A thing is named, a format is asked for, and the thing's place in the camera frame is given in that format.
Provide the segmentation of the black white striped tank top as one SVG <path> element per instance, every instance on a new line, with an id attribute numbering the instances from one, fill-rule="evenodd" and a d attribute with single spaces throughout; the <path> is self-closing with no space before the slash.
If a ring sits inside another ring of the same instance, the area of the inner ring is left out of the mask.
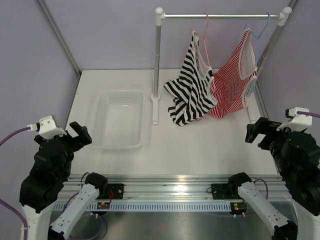
<path id="1" fill-rule="evenodd" d="M 173 96 L 173 106 L 167 111 L 174 124 L 182 127 L 200 120 L 217 105 L 218 101 L 211 92 L 213 82 L 212 68 L 203 60 L 199 35 L 193 31 L 178 78 L 163 85 Z"/>

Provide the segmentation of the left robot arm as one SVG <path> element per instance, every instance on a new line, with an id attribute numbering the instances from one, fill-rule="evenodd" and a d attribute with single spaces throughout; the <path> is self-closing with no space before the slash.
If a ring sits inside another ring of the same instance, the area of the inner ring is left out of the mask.
<path id="1" fill-rule="evenodd" d="M 67 240 L 78 220 L 95 199 L 108 194 L 108 179 L 98 173 L 90 173 L 71 204 L 60 217 L 50 223 L 59 192 L 70 176 L 74 153 L 90 145 L 92 138 L 86 126 L 76 121 L 70 127 L 77 133 L 71 136 L 56 121 L 48 116 L 36 124 L 30 124 L 30 131 L 37 131 L 34 140 L 39 149 L 34 155 L 34 165 L 28 177 L 22 182 L 19 202 L 27 218 L 29 240 Z"/>

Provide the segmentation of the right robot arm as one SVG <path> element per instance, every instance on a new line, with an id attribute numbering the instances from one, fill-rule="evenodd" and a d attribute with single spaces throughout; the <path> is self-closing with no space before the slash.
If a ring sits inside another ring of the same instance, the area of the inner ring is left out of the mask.
<path id="1" fill-rule="evenodd" d="M 242 198 L 268 228 L 273 240 L 318 240 L 320 238 L 320 147 L 304 129 L 294 130 L 287 122 L 260 117 L 246 126 L 246 143 L 264 135 L 258 147 L 270 151 L 295 207 L 297 223 L 279 213 L 256 189 L 244 172 L 228 178 L 227 193 Z"/>

